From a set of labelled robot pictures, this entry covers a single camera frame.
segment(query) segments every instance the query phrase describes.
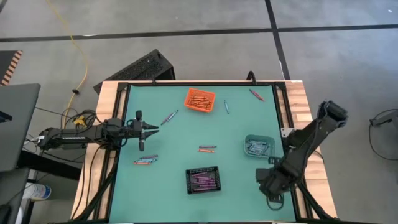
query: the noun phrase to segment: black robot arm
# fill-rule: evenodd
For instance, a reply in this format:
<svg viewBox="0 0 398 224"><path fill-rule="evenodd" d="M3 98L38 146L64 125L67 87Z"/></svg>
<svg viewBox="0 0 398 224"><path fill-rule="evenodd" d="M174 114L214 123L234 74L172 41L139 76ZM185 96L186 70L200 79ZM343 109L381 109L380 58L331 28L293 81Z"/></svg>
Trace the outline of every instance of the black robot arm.
<svg viewBox="0 0 398 224"><path fill-rule="evenodd" d="M281 194L293 190L302 182L310 155L332 131L346 124L347 117L345 109L324 101L315 120L284 139L285 156L271 169L256 169L260 191L271 202L278 202Z"/></svg>
<svg viewBox="0 0 398 224"><path fill-rule="evenodd" d="M37 145L42 150L53 148L81 148L88 143L98 143L101 146L120 146L123 139L139 138L139 150L144 150L144 141L159 130L145 132L146 129L157 129L141 121L142 112L136 112L136 118L127 122L126 126L120 119L111 118L85 129L47 128L39 136Z"/></svg>

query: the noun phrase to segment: black plastic crate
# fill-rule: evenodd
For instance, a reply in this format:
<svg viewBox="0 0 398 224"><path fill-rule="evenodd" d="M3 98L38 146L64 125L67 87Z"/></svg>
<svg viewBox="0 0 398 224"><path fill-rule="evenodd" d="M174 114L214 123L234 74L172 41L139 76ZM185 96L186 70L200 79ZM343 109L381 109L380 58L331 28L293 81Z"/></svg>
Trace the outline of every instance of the black plastic crate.
<svg viewBox="0 0 398 224"><path fill-rule="evenodd" d="M194 191L192 183L192 175L199 174L202 172L207 172L207 176L212 176L216 180L216 187L210 190L201 190L201 191ZM206 193L206 192L214 192L221 190L221 181L220 181L220 174L218 173L218 167L204 167L204 168L196 168L196 169L189 169L185 171L185 176L187 177L187 192L188 194L199 194L199 193Z"/></svg>
<svg viewBox="0 0 398 224"><path fill-rule="evenodd" d="M173 65L157 50L131 63L106 80L175 80ZM102 82L94 86L100 94Z"/></svg>

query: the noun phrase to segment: orange plastic bin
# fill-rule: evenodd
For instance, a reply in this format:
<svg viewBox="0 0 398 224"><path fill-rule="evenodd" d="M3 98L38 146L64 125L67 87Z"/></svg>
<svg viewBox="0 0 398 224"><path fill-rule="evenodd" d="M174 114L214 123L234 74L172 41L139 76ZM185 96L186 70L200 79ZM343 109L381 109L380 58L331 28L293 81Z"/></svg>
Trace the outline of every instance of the orange plastic bin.
<svg viewBox="0 0 398 224"><path fill-rule="evenodd" d="M210 113L213 110L216 93L190 88L185 98L187 108Z"/></svg>

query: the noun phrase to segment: teal plastic bin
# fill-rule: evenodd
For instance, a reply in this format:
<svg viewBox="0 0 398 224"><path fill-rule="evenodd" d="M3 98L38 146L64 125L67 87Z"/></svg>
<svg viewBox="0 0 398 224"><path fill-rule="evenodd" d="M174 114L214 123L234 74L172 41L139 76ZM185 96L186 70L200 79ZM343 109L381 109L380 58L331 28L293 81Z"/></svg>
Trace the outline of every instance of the teal plastic bin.
<svg viewBox="0 0 398 224"><path fill-rule="evenodd" d="M250 154L248 152L249 146L247 144L247 142L249 140L267 143L269 145L268 155L258 156L258 155ZM244 149L243 150L248 156L261 157L261 158L268 158L270 156L273 157L273 156L275 156L275 139L272 137L269 137L269 136L258 136L258 135L254 135L254 134L249 134L246 136L246 138L244 138Z"/></svg>

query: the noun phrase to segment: gray floor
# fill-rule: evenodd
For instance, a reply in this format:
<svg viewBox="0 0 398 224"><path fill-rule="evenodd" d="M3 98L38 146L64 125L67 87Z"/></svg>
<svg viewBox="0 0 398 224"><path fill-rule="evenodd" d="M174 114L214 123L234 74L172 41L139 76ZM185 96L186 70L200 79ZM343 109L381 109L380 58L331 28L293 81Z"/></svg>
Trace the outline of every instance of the gray floor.
<svg viewBox="0 0 398 224"><path fill-rule="evenodd" d="M261 0L53 0L75 34L115 34L195 29L268 28ZM397 1L272 0L279 27L347 26L398 22ZM8 0L0 13L0 38L66 35L44 0ZM290 76L304 80L313 115L331 99L349 111L346 127L323 144L326 171L338 216L343 220L396 223L398 163L373 154L368 119L397 108L397 29L280 34ZM89 60L87 82L73 105L95 109L92 86L153 49L174 65L178 79L240 79L253 70L259 79L283 79L272 34L80 40ZM0 43L23 50L11 84L42 85L38 106L63 111L71 89L83 77L79 52L69 41ZM29 132L37 135L60 118L35 111ZM391 125L373 129L375 148L398 157ZM83 152L60 151L73 159ZM48 176L51 200L35 204L31 223L64 222L72 209L76 182Z"/></svg>

